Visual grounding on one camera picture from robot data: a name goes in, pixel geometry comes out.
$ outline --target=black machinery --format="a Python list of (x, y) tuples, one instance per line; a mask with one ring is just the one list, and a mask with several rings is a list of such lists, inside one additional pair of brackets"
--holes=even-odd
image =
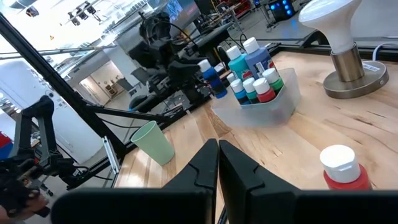
[(205, 58), (186, 58), (177, 55), (188, 44), (172, 39), (170, 29), (174, 24), (169, 22), (167, 13), (160, 12), (148, 18), (143, 14), (140, 15), (143, 22), (139, 32), (144, 42), (129, 54), (132, 59), (146, 67), (150, 76), (147, 86), (149, 90), (155, 92), (155, 95), (147, 98), (138, 97), (132, 107), (140, 112), (148, 112), (179, 90), (188, 98), (190, 105), (203, 103), (210, 91), (198, 74), (200, 68), (197, 63)]
[[(58, 152), (52, 123), (53, 112), (53, 101), (48, 96), (43, 96), (34, 105), (23, 109), (17, 118), (14, 148), (10, 158), (0, 161), (0, 205), (11, 218), (25, 208), (28, 199), (32, 199), (29, 194), (38, 190), (26, 187), (26, 180), (52, 175), (70, 183), (89, 172), (80, 172), (73, 165), (73, 159), (63, 158)], [(40, 131), (41, 146), (36, 150), (30, 145), (32, 118), (37, 120)], [(38, 161), (35, 160), (35, 154), (40, 155)], [(46, 217), (49, 213), (50, 210), (46, 207), (36, 214)]]

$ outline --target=wooden tabletop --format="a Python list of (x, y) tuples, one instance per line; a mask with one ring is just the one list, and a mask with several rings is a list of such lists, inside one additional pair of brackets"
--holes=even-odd
[[(161, 187), (209, 138), (225, 139), (260, 165), (301, 189), (326, 189), (320, 151), (333, 144), (352, 147), (375, 189), (398, 189), (398, 65), (387, 62), (390, 80), (382, 89), (350, 100), (326, 96), (329, 56), (281, 52), (278, 69), (293, 67), (302, 99), (289, 122), (276, 128), (231, 128), (213, 114), (211, 102), (164, 130), (175, 157), (161, 167), (134, 150), (122, 164), (116, 187)], [(223, 208), (218, 183), (216, 217)]]

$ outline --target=red paint bottle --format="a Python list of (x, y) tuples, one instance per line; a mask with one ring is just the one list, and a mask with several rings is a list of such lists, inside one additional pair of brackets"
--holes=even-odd
[(273, 100), (276, 95), (274, 90), (269, 86), (266, 78), (259, 78), (253, 83), (253, 87), (257, 92), (257, 98), (260, 103), (267, 103)]
[(354, 151), (334, 145), (322, 150), (323, 177), (331, 190), (372, 190), (366, 169), (358, 163)]

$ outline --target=desk lamp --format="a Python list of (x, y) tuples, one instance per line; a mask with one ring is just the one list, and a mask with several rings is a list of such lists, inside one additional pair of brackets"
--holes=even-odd
[(367, 95), (384, 86), (389, 79), (381, 62), (361, 62), (358, 46), (351, 35), (351, 19), (362, 0), (313, 0), (301, 11), (299, 21), (321, 31), (331, 47), (336, 71), (323, 82), (326, 94), (348, 99)]

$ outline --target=clear plastic bin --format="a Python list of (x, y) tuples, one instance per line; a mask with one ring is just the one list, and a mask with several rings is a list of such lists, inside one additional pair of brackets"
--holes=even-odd
[(228, 94), (215, 99), (211, 109), (228, 126), (269, 127), (285, 124), (298, 105), (301, 95), (293, 68), (279, 70), (285, 86), (275, 99), (268, 103), (240, 105), (231, 89)]

